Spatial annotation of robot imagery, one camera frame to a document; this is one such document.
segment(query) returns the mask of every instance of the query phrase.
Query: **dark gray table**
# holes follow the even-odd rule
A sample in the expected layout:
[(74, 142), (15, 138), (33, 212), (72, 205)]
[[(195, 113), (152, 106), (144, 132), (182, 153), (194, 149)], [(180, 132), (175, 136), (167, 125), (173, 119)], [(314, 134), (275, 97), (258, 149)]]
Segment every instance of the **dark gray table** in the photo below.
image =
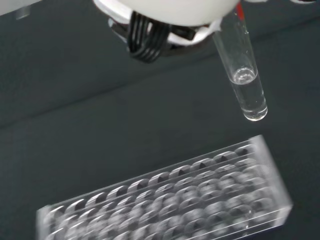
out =
[(214, 45), (144, 65), (90, 0), (0, 17), (0, 239), (32, 240), (37, 209), (262, 134), (293, 199), (254, 239), (320, 225), (320, 4), (246, 4), (269, 113), (247, 121)]

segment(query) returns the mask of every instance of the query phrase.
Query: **glass test tube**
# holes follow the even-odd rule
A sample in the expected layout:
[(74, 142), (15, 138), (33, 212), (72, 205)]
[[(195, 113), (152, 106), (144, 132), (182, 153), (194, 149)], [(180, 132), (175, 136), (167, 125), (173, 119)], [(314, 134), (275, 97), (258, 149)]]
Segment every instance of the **glass test tube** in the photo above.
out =
[(263, 119), (268, 107), (240, 3), (223, 18), (213, 40), (244, 116)]

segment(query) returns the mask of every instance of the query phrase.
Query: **black cable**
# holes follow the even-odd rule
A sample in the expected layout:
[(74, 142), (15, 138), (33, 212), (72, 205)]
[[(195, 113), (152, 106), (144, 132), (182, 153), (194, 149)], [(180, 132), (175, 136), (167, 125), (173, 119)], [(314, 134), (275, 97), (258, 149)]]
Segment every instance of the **black cable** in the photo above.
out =
[(133, 12), (130, 19), (127, 46), (130, 55), (144, 63), (154, 62), (162, 53), (171, 32), (171, 25)]

